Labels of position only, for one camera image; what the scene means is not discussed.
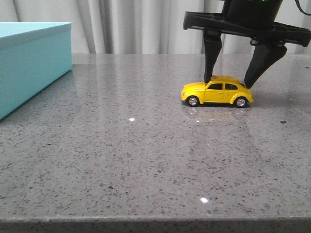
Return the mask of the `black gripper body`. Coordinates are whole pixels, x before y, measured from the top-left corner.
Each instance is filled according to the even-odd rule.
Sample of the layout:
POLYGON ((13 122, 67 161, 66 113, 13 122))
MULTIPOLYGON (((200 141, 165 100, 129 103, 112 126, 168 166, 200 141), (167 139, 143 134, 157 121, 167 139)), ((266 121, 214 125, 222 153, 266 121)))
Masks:
POLYGON ((226 0, 221 13, 185 12, 183 27, 250 37, 252 45, 292 43, 307 47, 311 31, 275 22, 280 0, 226 0))

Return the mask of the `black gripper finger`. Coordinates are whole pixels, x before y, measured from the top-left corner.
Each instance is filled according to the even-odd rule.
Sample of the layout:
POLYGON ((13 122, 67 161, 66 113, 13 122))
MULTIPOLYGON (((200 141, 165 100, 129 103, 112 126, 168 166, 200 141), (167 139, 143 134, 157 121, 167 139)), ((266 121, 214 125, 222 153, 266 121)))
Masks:
POLYGON ((251 88, 257 79, 276 61, 287 52, 284 45, 263 44, 257 45, 244 77, 247 88, 251 88))
POLYGON ((222 48, 222 41, 219 35, 203 34, 205 47, 205 73, 204 82, 210 82, 214 65, 222 48))

